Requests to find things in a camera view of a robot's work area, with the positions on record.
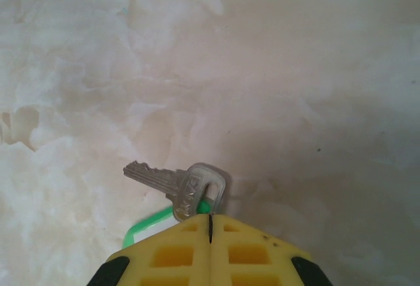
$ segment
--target marble surface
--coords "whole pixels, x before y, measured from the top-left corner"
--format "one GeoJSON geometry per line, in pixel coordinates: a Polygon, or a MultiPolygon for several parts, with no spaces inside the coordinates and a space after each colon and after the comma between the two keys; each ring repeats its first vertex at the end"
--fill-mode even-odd
{"type": "Polygon", "coordinates": [[[85,285],[204,161],[334,285],[418,285],[420,0],[0,0],[2,285],[85,285]]]}

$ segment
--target silver key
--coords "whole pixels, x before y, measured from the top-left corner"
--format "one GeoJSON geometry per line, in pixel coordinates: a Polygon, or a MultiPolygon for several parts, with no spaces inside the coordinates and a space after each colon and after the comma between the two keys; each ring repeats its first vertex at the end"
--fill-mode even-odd
{"type": "Polygon", "coordinates": [[[172,171],[151,169],[147,163],[134,161],[123,171],[125,176],[165,193],[172,201],[173,215],[179,221],[197,214],[198,204],[210,184],[217,186],[211,213],[217,212],[226,187],[225,177],[205,163],[196,163],[187,171],[172,171]]]}

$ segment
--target key tag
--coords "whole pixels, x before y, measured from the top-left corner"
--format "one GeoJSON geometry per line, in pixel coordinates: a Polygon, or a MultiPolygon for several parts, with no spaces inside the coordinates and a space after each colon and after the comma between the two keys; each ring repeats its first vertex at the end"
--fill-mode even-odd
{"type": "MultiPolygon", "coordinates": [[[[211,205],[206,201],[201,201],[197,208],[198,214],[207,214],[211,211],[211,205]]],[[[125,234],[123,240],[123,248],[126,248],[134,243],[142,241],[150,236],[162,232],[176,224],[179,221],[173,216],[172,206],[153,214],[152,216],[141,220],[133,227],[131,227],[125,234]]]]}

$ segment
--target yellow plastic object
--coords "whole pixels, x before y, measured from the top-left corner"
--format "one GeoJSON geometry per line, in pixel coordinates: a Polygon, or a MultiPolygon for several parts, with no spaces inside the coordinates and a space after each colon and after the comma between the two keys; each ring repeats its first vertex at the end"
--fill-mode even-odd
{"type": "Polygon", "coordinates": [[[208,214],[122,249],[107,262],[125,257],[129,264],[112,285],[305,286],[291,259],[310,261],[308,253],[284,241],[228,216],[208,214]]]}

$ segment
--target white marble floor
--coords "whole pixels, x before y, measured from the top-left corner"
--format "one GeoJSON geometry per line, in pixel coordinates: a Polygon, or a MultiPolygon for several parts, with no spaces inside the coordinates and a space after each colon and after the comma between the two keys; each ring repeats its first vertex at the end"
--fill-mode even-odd
{"type": "Polygon", "coordinates": [[[335,286],[420,284],[420,0],[0,1],[0,284],[86,284],[168,204],[134,159],[228,171],[335,286]]]}

